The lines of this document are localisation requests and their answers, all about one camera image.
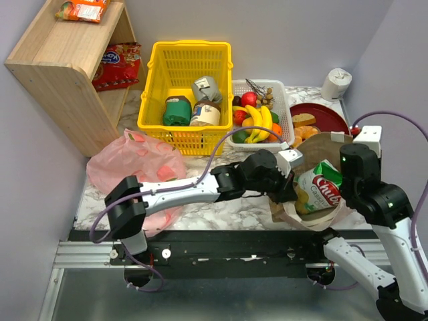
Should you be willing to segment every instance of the white roll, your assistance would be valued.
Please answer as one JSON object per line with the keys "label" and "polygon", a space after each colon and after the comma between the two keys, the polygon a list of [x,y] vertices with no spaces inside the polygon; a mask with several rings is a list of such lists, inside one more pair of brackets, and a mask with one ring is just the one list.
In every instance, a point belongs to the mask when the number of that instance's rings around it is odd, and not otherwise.
{"label": "white roll", "polygon": [[321,88],[321,96],[330,102],[339,100],[348,89],[351,81],[351,74],[341,68],[335,68],[328,73]]}

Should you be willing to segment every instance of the red plate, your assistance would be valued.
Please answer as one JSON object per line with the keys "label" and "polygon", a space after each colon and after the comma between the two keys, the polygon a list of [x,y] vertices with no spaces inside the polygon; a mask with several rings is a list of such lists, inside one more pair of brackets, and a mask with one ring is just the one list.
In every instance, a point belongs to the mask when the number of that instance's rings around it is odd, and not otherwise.
{"label": "red plate", "polygon": [[315,126],[322,132],[345,132],[345,134],[349,134],[349,127],[344,119],[329,107],[305,102],[292,106],[290,112],[292,116],[304,112],[314,115],[316,123],[311,126]]}

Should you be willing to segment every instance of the cable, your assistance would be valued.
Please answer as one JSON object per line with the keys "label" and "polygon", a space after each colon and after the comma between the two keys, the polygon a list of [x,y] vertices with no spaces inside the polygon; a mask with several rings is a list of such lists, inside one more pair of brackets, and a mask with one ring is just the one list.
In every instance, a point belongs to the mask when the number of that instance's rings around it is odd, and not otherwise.
{"label": "cable", "polygon": [[262,197],[265,196],[263,193],[260,193],[259,195],[248,195],[248,196],[242,196],[242,199],[252,199],[256,197]]}
{"label": "cable", "polygon": [[[423,129],[423,127],[420,124],[418,124],[417,122],[415,122],[413,119],[411,119],[411,118],[407,117],[406,115],[401,114],[399,112],[390,112],[388,110],[379,110],[378,112],[369,112],[367,114],[362,115],[361,117],[358,117],[354,121],[354,124],[352,125],[352,127],[354,128],[358,124],[358,122],[360,122],[361,120],[363,120],[369,116],[383,115],[383,114],[397,116],[397,117],[403,118],[403,119],[407,120],[408,122],[412,123],[413,125],[415,125],[417,127],[417,129],[419,129],[421,131],[422,135],[428,141],[428,134],[427,134],[426,130]],[[428,180],[427,180],[427,183],[425,184],[425,188],[423,189],[421,198],[417,202],[415,212],[413,213],[413,218],[411,221],[411,228],[410,228],[410,239],[411,239],[412,248],[415,251],[416,260],[418,261],[419,266],[420,266],[421,271],[422,271],[422,274],[425,278],[425,281],[428,284],[428,270],[427,270],[427,267],[425,266],[425,263],[423,262],[422,255],[419,253],[419,250],[417,249],[417,248],[419,248],[419,246],[418,246],[417,240],[416,240],[416,222],[417,222],[417,219],[418,219],[419,214],[421,212],[422,204],[427,197],[427,194],[428,194]]]}
{"label": "cable", "polygon": [[[270,134],[272,134],[272,135],[274,135],[276,138],[278,138],[278,140],[281,142],[281,143],[283,143],[284,142],[284,140],[283,140],[283,138],[280,136],[280,135],[278,135],[276,132],[274,132],[273,130],[270,130],[270,129],[267,129],[267,128],[264,128],[264,127],[260,127],[260,126],[247,126],[247,127],[241,127],[241,128],[237,128],[237,129],[235,129],[235,130],[232,130],[231,132],[228,132],[225,136],[223,136],[221,139],[220,139],[220,141],[215,145],[215,147],[214,147],[214,149],[213,149],[213,152],[211,153],[211,156],[209,157],[209,160],[208,160],[208,162],[207,162],[207,166],[205,167],[205,169],[204,169],[204,171],[203,171],[203,173],[202,173],[202,175],[196,180],[196,182],[195,183],[192,183],[192,184],[187,184],[187,185],[183,185],[183,186],[178,186],[178,187],[168,187],[168,188],[165,188],[165,189],[158,189],[158,190],[156,190],[156,193],[165,193],[165,192],[173,192],[173,191],[181,191],[181,190],[183,190],[183,189],[188,189],[189,187],[193,187],[193,186],[195,186],[195,185],[197,185],[197,184],[199,184],[204,178],[205,178],[205,176],[207,175],[207,173],[208,173],[208,171],[209,171],[209,167],[211,166],[211,163],[213,162],[213,159],[214,159],[214,156],[215,156],[215,153],[217,152],[217,149],[219,149],[219,147],[221,146],[221,144],[226,140],[226,138],[227,137],[229,137],[229,136],[231,136],[231,135],[233,135],[233,134],[235,134],[236,132],[239,132],[239,131],[241,131],[241,130],[246,130],[246,129],[260,129],[260,130],[264,130],[264,131],[266,131],[266,132],[268,132],[268,133],[270,133]],[[149,195],[149,194],[152,194],[152,190],[150,190],[150,191],[145,191],[145,192],[139,192],[139,193],[134,193],[134,194],[131,194],[131,195],[127,195],[127,196],[125,196],[125,197],[122,197],[122,198],[120,198],[120,199],[118,199],[118,200],[116,200],[115,202],[113,202],[113,203],[111,203],[111,204],[109,204],[109,206],[107,206],[105,209],[103,209],[101,212],[99,212],[99,214],[97,215],[97,217],[95,218],[95,221],[94,221],[94,223],[92,224],[92,226],[91,226],[91,228],[90,228],[90,230],[89,230],[89,239],[90,239],[90,241],[92,241],[93,243],[95,243],[95,244],[99,244],[99,243],[101,243],[101,242],[103,242],[103,241],[105,241],[106,239],[107,239],[107,237],[109,237],[110,236],[110,233],[111,233],[111,230],[110,231],[107,231],[107,233],[106,234],[104,234],[100,239],[95,239],[95,230],[96,230],[96,227],[98,226],[98,224],[99,224],[99,222],[101,221],[101,219],[105,216],[105,214],[107,214],[108,212],[109,212],[109,210],[111,210],[113,207],[115,207],[115,206],[117,206],[118,204],[121,204],[122,202],[125,202],[125,201],[127,201],[127,200],[129,200],[129,199],[135,199],[135,198],[137,198],[137,197],[142,197],[142,196],[145,196],[145,195]],[[129,253],[129,251],[125,248],[125,246],[124,246],[124,249],[125,249],[125,252],[126,252],[126,254],[127,254],[127,256],[135,263],[135,264],[138,264],[138,265],[141,265],[142,267],[144,267],[144,268],[146,268],[146,269],[148,269],[148,270],[150,270],[152,273],[154,273],[154,274],[156,274],[160,279],[161,279],[161,281],[162,281],[162,284],[161,284],[161,286],[159,287],[159,288],[157,288],[157,289],[155,289],[155,290],[144,290],[144,289],[138,289],[138,290],[140,290],[140,291],[142,291],[142,292],[154,292],[154,291],[158,291],[159,289],[161,289],[162,287],[163,287],[163,284],[164,284],[164,281],[165,281],[165,279],[162,277],[162,275],[158,272],[158,271],[156,271],[153,267],[150,267],[149,265],[146,265],[146,264],[144,264],[144,263],[142,263],[142,262],[140,262],[140,261],[138,261],[137,259],[135,259],[133,256],[132,256],[132,254],[131,253]]]}
{"label": "cable", "polygon": [[[361,252],[361,255],[364,256],[364,257],[366,257],[366,253],[364,253],[364,251],[362,250],[362,248],[359,245],[357,245],[357,244],[350,244],[349,246],[356,247]],[[347,290],[351,290],[351,289],[357,287],[357,285],[358,285],[358,282],[355,282],[355,283],[351,284],[350,286],[344,286],[343,288],[337,288],[336,286],[324,286],[322,284],[319,284],[317,281],[314,281],[314,280],[311,280],[311,279],[308,279],[308,280],[314,286],[317,285],[320,288],[323,288],[324,290],[329,290],[329,291],[347,291]]]}
{"label": "cable", "polygon": [[122,246],[123,246],[123,249],[126,253],[126,256],[128,256],[131,261],[133,261],[135,264],[141,265],[142,267],[148,269],[153,274],[156,274],[160,279],[160,286],[158,286],[157,288],[154,288],[154,289],[140,288],[138,286],[134,286],[132,283],[130,283],[126,280],[127,286],[132,286],[134,289],[136,289],[137,291],[140,291],[140,292],[156,292],[156,291],[159,291],[160,289],[162,289],[164,284],[165,284],[165,279],[163,278],[162,274],[160,274],[156,269],[154,269],[150,265],[147,265],[147,264],[144,264],[144,263],[138,261],[134,256],[132,256],[132,254],[128,251],[128,249],[126,248],[126,246],[123,243],[122,243]]}

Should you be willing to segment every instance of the red apple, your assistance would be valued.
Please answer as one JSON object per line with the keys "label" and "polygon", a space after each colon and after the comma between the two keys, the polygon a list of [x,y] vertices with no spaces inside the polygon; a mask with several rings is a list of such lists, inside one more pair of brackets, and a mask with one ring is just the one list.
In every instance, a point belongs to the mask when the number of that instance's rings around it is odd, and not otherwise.
{"label": "red apple", "polygon": [[241,97],[241,106],[245,107],[247,105],[251,105],[253,107],[257,106],[257,95],[255,92],[246,92]]}

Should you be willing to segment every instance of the white basket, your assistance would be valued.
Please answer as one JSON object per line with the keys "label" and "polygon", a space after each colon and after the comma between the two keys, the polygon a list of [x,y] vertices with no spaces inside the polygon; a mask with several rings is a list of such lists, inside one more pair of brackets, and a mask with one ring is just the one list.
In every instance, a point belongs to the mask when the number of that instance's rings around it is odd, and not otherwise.
{"label": "white basket", "polygon": [[[261,87],[272,88],[272,95],[274,95],[274,107],[272,112],[275,112],[280,119],[280,126],[282,128],[282,138],[289,144],[294,143],[294,129],[292,122],[292,115],[290,107],[288,106],[288,99],[286,89],[282,82],[277,80],[253,80],[255,84]],[[245,80],[232,81],[232,90],[234,96],[242,96],[246,92],[250,92],[251,88],[247,85]],[[232,137],[227,138],[227,142],[238,152],[254,152],[259,149],[267,149],[271,152],[279,152],[281,150],[280,144],[276,143],[258,143],[258,144],[237,144],[232,141]]]}

